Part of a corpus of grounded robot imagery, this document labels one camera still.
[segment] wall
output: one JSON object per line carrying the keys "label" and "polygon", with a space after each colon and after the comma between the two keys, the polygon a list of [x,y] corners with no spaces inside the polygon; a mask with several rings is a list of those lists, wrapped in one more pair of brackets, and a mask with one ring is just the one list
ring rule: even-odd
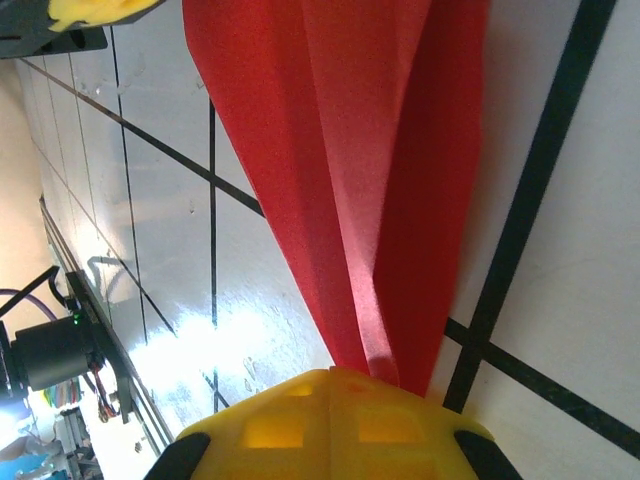
{"label": "wall", "polygon": [[[13,61],[0,61],[0,288],[20,289],[52,264],[38,199],[38,156],[31,140]],[[36,296],[61,315],[46,284]],[[10,337],[46,320],[27,302],[3,318]]]}

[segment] red cloth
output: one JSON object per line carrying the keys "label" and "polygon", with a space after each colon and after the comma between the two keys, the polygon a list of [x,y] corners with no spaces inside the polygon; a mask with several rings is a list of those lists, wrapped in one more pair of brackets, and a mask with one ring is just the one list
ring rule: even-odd
{"label": "red cloth", "polygon": [[481,143],[488,0],[183,0],[336,364],[424,395]]}

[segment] white tile floor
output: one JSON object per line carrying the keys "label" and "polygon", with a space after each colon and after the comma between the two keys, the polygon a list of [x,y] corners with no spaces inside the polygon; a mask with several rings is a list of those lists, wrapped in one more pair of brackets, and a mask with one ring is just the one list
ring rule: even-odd
{"label": "white tile floor", "polygon": [[[464,326],[579,4],[493,2],[485,147],[451,313]],[[553,392],[484,362],[466,402],[524,478],[640,478],[639,23],[640,4],[618,1],[491,337],[585,402],[563,412]],[[331,358],[264,218],[211,190],[214,173],[253,195],[217,117],[210,145],[180,3],[114,27],[115,49],[106,34],[106,50],[17,66],[47,206],[175,435]],[[444,340],[436,398],[461,350]],[[631,428],[584,420],[595,408]]]}

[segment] yellow plastic object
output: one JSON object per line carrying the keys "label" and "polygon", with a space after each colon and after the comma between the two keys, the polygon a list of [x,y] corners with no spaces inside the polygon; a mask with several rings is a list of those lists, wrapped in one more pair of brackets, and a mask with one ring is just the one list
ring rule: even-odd
{"label": "yellow plastic object", "polygon": [[477,480],[453,436],[477,423],[349,370],[315,370],[185,430],[211,444],[192,480]]}
{"label": "yellow plastic object", "polygon": [[50,0],[49,16],[56,23],[49,28],[54,32],[62,32],[76,22],[87,26],[113,23],[157,2],[158,0]]}

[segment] yellow object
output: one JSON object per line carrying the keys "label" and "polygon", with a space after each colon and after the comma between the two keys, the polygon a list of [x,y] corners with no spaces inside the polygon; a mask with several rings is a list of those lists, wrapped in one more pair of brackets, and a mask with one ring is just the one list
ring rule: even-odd
{"label": "yellow object", "polygon": [[87,26],[117,22],[151,7],[158,0],[50,0],[50,30],[62,32],[76,22]]}
{"label": "yellow object", "polygon": [[475,422],[349,370],[315,370],[185,430],[211,445],[191,480],[477,480],[454,439]]}

